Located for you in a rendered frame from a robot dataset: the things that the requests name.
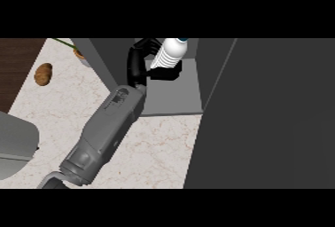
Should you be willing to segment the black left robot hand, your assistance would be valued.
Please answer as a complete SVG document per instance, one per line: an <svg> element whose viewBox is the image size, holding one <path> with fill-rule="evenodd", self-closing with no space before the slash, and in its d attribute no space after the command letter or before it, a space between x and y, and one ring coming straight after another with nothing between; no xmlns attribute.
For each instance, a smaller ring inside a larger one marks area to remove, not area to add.
<svg viewBox="0 0 335 227"><path fill-rule="evenodd" d="M160 81L174 81L181 72L181 62L174 67L146 69L144 58L156 55L162 44L154 38L143 38L129 48L126 57L126 83L137 87L146 85L146 78Z"/></svg>

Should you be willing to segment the white water bottle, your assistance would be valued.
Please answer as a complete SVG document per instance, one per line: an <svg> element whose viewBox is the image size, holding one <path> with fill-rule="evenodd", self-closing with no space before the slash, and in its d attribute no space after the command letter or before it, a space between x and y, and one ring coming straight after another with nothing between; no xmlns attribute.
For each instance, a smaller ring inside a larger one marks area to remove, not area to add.
<svg viewBox="0 0 335 227"><path fill-rule="evenodd" d="M187 38L166 38L150 64L150 68L172 68L187 51Z"/></svg>

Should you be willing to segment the grey cabinet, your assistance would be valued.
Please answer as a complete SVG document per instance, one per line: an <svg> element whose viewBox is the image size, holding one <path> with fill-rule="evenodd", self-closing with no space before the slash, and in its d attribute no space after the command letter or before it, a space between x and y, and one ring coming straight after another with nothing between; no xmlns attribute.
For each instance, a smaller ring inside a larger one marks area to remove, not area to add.
<svg viewBox="0 0 335 227"><path fill-rule="evenodd" d="M72 38L107 90L126 84L126 54L138 38ZM146 79L143 116L202 114L236 38L190 38L174 81Z"/></svg>

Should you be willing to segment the dark grey cabinet door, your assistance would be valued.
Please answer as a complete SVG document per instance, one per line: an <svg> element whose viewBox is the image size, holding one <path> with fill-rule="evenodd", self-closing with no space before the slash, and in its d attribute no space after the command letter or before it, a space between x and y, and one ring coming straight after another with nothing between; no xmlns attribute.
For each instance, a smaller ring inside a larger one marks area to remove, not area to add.
<svg viewBox="0 0 335 227"><path fill-rule="evenodd" d="M335 39L236 41L184 185L335 187Z"/></svg>

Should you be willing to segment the potted plant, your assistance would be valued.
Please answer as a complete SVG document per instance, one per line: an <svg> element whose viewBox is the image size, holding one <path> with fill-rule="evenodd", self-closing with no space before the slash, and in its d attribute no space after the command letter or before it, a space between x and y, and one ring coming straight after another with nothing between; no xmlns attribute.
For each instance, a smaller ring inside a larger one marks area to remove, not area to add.
<svg viewBox="0 0 335 227"><path fill-rule="evenodd" d="M67 46L67 47L72 49L73 55L76 56L76 58L78 58L81 64L82 64L85 67L91 68L91 66L88 65L87 59L85 59L82 53L79 52L79 50L76 49L75 45L69 44L66 41L60 40L59 38L51 38L51 39L53 39L56 42L62 43L64 46Z"/></svg>

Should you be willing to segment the brown potato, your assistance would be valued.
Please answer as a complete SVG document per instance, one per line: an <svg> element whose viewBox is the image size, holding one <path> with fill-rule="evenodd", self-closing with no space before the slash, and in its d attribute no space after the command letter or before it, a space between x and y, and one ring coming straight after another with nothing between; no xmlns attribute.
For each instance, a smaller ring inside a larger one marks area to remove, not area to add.
<svg viewBox="0 0 335 227"><path fill-rule="evenodd" d="M35 70L35 74L33 74L33 80L39 86L45 86L50 83L50 80L51 80L51 64L50 63L42 63L38 66L38 68Z"/></svg>

